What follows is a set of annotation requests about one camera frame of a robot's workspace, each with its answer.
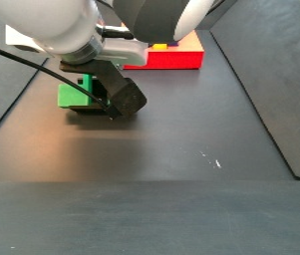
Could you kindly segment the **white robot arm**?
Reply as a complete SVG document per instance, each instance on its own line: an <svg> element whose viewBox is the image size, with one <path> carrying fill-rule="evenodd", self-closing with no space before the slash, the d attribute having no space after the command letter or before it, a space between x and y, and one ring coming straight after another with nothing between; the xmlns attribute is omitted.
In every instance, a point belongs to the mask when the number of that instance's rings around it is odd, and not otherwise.
<svg viewBox="0 0 300 255"><path fill-rule="evenodd" d="M215 0L0 0L0 21L72 65L148 63L148 46L181 40Z"/></svg>

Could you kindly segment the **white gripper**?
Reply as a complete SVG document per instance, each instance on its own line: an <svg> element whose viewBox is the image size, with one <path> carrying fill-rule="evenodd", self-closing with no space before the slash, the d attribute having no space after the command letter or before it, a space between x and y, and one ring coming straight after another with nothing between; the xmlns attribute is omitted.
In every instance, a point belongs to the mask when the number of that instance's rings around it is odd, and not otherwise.
<svg viewBox="0 0 300 255"><path fill-rule="evenodd" d="M47 57L55 57L54 53L45 51L34 40L6 26L6 44L22 51L35 52ZM138 40L108 38L105 47L97 59L112 61L114 64L144 66L148 63L149 46Z"/></svg>

